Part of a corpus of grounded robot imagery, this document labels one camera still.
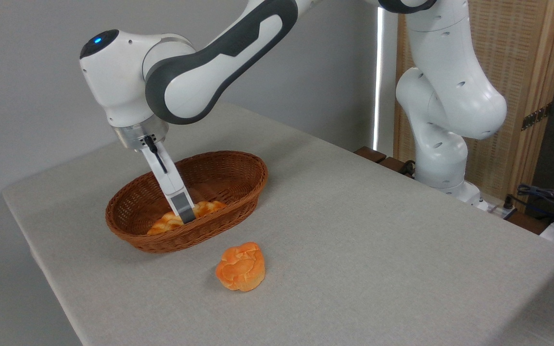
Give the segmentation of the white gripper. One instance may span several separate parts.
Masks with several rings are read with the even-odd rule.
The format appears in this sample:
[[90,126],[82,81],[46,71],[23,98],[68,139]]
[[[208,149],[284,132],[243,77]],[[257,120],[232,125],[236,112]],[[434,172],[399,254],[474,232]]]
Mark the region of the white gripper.
[[176,211],[184,224],[195,220],[194,204],[189,201],[187,195],[189,192],[163,143],[149,141],[148,145],[141,149],[141,153],[147,160],[161,190],[170,197],[173,211]]

